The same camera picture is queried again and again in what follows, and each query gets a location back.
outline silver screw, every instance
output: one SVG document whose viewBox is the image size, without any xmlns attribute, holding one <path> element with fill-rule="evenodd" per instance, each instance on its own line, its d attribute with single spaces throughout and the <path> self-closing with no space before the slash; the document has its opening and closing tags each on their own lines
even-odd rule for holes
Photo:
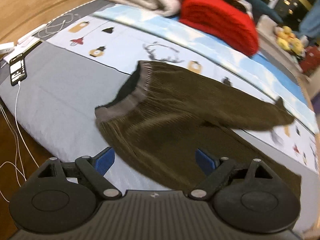
<svg viewBox="0 0 320 240">
<path fill-rule="evenodd" d="M 119 195 L 119 191 L 115 188 L 108 188 L 105 191 L 103 191 L 103 194 L 106 197 L 116 197 Z"/>
<path fill-rule="evenodd" d="M 202 189 L 195 189 L 191 191 L 191 196 L 196 197 L 196 198 L 203 198 L 207 195 L 207 193 L 202 190 Z"/>
</svg>

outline white cable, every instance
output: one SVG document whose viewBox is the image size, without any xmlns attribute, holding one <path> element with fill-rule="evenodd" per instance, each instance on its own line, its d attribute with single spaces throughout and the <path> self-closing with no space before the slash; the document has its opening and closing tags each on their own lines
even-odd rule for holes
<svg viewBox="0 0 320 240">
<path fill-rule="evenodd" d="M 4 162 L 4 163 L 2 163 L 2 165 L 0 166 L 0 169 L 1 169 L 2 166 L 5 165 L 6 163 L 12 164 L 12 165 L 16 168 L 16 171 L 19 171 L 19 169 L 17 168 L 17 166 L 14 165 L 12 162 Z M 21 171 L 19 171 L 19 172 L 20 172 L 20 174 L 22 175 L 22 177 L 26 180 L 26 177 L 23 176 L 23 174 L 21 173 Z M 1 190 L 0 190 L 0 194 L 2 195 L 2 197 L 3 197 L 7 202 L 10 202 L 9 200 L 7 200 L 7 199 L 4 197 L 4 195 L 3 195 L 2 192 L 1 192 Z"/>
<path fill-rule="evenodd" d="M 40 36 L 39 33 L 42 31 L 42 30 L 41 30 L 41 31 L 38 32 L 38 37 L 39 37 L 39 38 L 45 38 L 45 37 L 48 37 L 48 36 L 50 36 L 50 35 L 53 35 L 53 34 L 58 33 L 59 31 L 62 30 L 62 28 L 63 28 L 63 26 L 64 26 L 65 23 L 70 23 L 70 22 L 72 22 L 73 19 L 74 19 L 74 16 L 76 16 L 76 15 L 78 15 L 78 14 L 67 13 L 67 14 L 65 14 L 64 16 L 66 16 L 66 15 L 70 15 L 70 16 L 71 16 L 71 20 L 70 20 L 70 21 L 67 22 L 66 20 L 63 20 L 62 23 L 59 23 L 59 24 L 56 24 L 56 25 L 50 25 L 50 24 L 52 23 L 52 22 L 50 22 L 50 23 L 44 28 L 44 31 L 45 31 L 46 35 L 45 35 L 45 36 Z M 54 27 L 57 27 L 57 26 L 59 26 L 59 25 L 61 25 L 61 27 L 60 27 L 59 30 L 54 31 L 54 32 L 48 32 L 48 31 L 47 31 L 49 28 L 54 28 Z"/>
<path fill-rule="evenodd" d="M 20 134 L 20 136 L 21 136 L 21 139 L 22 139 L 22 141 L 23 141 L 23 143 L 24 143 L 25 147 L 27 148 L 27 150 L 28 150 L 28 152 L 29 152 L 29 154 L 30 154 L 31 158 L 33 159 L 33 161 L 35 162 L 35 164 L 36 164 L 36 165 L 37 165 L 37 167 L 39 168 L 38 163 L 36 162 L 36 160 L 35 160 L 35 159 L 34 159 L 34 157 L 32 156 L 32 154 L 31 154 L 31 152 L 29 151 L 29 148 L 28 148 L 28 146 L 27 146 L 26 142 L 24 141 L 24 139 L 23 139 L 23 137 L 22 137 L 22 134 L 21 134 L 21 132 L 20 132 L 20 129 L 19 129 L 19 126 L 18 126 L 18 122 L 17 122 L 17 101 L 18 101 L 18 95 L 19 95 L 20 88 L 21 88 L 20 83 L 21 83 L 21 82 L 19 81 L 19 82 L 18 82 L 19 89 L 18 89 L 17 98 L 16 98 L 16 106 L 15 106 L 15 108 L 14 108 L 14 117 L 15 117 L 15 119 L 16 119 L 16 125 L 17 125 L 17 128 L 18 128 L 18 132 L 19 132 L 19 134 Z"/>
<path fill-rule="evenodd" d="M 8 126 L 9 126 L 9 128 L 10 128 L 13 136 L 14 136 L 14 142 L 15 142 L 15 144 L 16 144 L 16 156 L 15 156 L 15 162 L 14 162 L 14 163 L 15 163 L 15 165 L 17 166 L 17 153 L 19 153 L 19 158 L 20 158 L 20 163 L 21 163 L 21 167 L 22 167 L 22 172 L 23 172 L 23 176 L 25 177 L 26 175 L 25 175 L 25 173 L 24 173 L 24 168 L 23 168 L 22 159 L 21 159 L 21 155 L 20 155 L 19 137 L 18 137 L 18 135 L 17 135 L 17 132 L 15 131 L 15 129 L 13 128 L 13 126 L 11 125 L 11 123 L 10 123 L 10 121 L 9 121 L 9 119 L 8 119 L 5 111 L 4 111 L 4 108 L 3 108 L 3 106 L 2 106 L 1 104 L 0 104 L 0 110 L 1 110 L 1 112 L 2 112 L 2 115 L 3 115 L 4 119 L 5 119 L 5 121 L 7 122 Z M 19 179 L 18 179 L 17 169 L 16 169 L 16 178 L 17 178 L 17 182 L 18 182 L 19 186 L 21 187 L 21 184 L 20 184 Z"/>
</svg>

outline red blanket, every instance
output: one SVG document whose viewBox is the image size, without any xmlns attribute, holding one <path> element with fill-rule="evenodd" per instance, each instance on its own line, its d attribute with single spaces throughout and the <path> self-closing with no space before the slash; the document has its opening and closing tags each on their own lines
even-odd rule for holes
<svg viewBox="0 0 320 240">
<path fill-rule="evenodd" d="M 258 51 L 252 19 L 223 0 L 184 0 L 179 21 L 224 40 L 247 56 Z"/>
</svg>

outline mattress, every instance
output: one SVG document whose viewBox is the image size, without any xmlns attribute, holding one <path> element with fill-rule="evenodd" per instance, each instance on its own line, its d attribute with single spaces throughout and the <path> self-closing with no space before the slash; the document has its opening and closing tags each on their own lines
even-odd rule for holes
<svg viewBox="0 0 320 240">
<path fill-rule="evenodd" d="M 218 81 L 227 77 L 235 88 L 273 102 L 261 90 L 206 57 L 114 21 L 85 16 L 49 38 L 26 57 L 28 78 L 21 83 L 17 119 L 36 141 L 62 161 L 94 156 L 108 146 L 95 125 L 94 108 L 114 99 L 137 60 L 154 58 L 189 69 L 199 64 L 200 74 Z M 7 67 L 0 70 L 0 80 L 3 80 L 0 96 L 13 113 L 18 86 L 11 87 L 7 70 Z M 302 175 L 302 210 L 296 229 L 309 228 L 316 219 L 314 185 L 318 183 L 313 134 L 298 120 L 286 129 L 275 129 L 282 139 L 280 144 L 270 132 L 236 132 Z M 294 145 L 301 153 L 294 151 Z M 127 189 L 166 189 L 131 169 L 117 155 L 105 177 L 122 193 Z"/>
</svg>

